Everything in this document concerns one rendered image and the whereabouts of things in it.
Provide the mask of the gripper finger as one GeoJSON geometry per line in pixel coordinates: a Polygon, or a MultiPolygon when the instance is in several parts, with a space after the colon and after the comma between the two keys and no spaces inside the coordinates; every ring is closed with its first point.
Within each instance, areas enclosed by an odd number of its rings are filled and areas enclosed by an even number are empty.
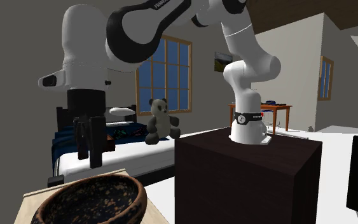
{"type": "Polygon", "coordinates": [[[86,125],[80,120],[79,117],[75,117],[74,124],[74,138],[78,150],[78,159],[83,160],[89,157],[88,144],[86,139],[86,125]]]}
{"type": "Polygon", "coordinates": [[[102,166],[102,153],[107,145],[106,119],[104,116],[90,118],[90,168],[102,166]]]}

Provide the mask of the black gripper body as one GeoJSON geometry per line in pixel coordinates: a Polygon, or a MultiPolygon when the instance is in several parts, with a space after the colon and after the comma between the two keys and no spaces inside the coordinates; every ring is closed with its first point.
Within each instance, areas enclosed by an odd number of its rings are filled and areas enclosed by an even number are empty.
{"type": "Polygon", "coordinates": [[[92,89],[70,89],[67,91],[67,108],[73,118],[104,116],[106,92],[92,89]]]}

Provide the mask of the bed with blue blanket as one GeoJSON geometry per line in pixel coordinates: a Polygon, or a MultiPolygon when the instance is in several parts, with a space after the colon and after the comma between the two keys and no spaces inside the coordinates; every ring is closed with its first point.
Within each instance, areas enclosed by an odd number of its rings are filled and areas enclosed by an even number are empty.
{"type": "Polygon", "coordinates": [[[137,176],[174,165],[174,139],[165,137],[156,145],[147,145],[146,126],[137,122],[137,115],[113,116],[107,108],[108,149],[102,154],[102,166],[92,169],[88,158],[78,158],[73,116],[63,107],[56,111],[58,131],[52,140],[53,176],[48,179],[49,187],[121,168],[137,176]]]}

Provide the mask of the dark brown speckled bowl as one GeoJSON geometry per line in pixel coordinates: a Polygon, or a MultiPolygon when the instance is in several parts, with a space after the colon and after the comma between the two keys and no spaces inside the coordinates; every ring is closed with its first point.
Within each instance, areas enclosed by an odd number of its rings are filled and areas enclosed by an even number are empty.
{"type": "Polygon", "coordinates": [[[148,198],[142,183],[122,174],[76,181],[49,196],[31,224],[140,224],[148,198]]]}

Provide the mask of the panda teddy bear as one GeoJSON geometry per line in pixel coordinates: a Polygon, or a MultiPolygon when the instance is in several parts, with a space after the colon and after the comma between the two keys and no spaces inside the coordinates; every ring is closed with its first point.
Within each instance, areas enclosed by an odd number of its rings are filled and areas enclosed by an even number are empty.
{"type": "Polygon", "coordinates": [[[160,139],[170,136],[172,139],[178,139],[181,136],[181,130],[178,128],[179,119],[169,115],[168,104],[165,98],[150,99],[152,118],[147,124],[148,134],[145,143],[148,145],[158,144],[160,139]]]}

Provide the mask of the large wooden framed window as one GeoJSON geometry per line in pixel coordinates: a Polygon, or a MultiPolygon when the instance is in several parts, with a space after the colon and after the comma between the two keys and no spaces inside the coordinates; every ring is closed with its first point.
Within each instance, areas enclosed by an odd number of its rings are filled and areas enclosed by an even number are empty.
{"type": "Polygon", "coordinates": [[[191,75],[192,42],[162,36],[156,52],[135,72],[137,114],[151,114],[151,98],[165,98],[171,113],[191,112],[191,75]]]}

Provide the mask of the dark robot stand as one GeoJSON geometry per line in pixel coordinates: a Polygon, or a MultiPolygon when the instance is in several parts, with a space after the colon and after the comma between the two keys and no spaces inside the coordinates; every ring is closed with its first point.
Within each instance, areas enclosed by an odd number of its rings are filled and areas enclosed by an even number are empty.
{"type": "Polygon", "coordinates": [[[316,224],[322,143],[240,144],[229,133],[175,141],[175,223],[316,224]]]}

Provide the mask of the orange wooden table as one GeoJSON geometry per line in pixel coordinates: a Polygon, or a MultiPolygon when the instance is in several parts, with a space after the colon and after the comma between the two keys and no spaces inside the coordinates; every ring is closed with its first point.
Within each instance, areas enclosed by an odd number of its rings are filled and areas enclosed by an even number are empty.
{"type": "MultiPolygon", "coordinates": [[[[230,107],[230,126],[232,126],[233,115],[235,109],[235,103],[229,104],[230,107]]],[[[261,110],[272,110],[273,111],[273,130],[272,134],[275,134],[276,122],[277,122],[277,111],[286,110],[286,131],[289,128],[289,115],[290,115],[290,105],[271,105],[271,104],[262,104],[261,110]]]]}

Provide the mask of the small wooden framed window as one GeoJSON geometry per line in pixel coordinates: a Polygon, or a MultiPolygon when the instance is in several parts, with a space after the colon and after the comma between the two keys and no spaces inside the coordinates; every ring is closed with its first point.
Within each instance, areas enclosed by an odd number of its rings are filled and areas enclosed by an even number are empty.
{"type": "Polygon", "coordinates": [[[333,86],[334,62],[325,56],[320,57],[318,100],[329,101],[333,86]]]}

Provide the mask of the landscape wall picture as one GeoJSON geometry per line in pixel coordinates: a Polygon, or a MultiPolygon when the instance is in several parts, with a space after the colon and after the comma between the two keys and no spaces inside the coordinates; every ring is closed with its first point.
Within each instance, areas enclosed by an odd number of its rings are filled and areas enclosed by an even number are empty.
{"type": "Polygon", "coordinates": [[[224,68],[233,62],[233,56],[221,52],[214,53],[214,70],[216,72],[223,72],[224,68]]]}

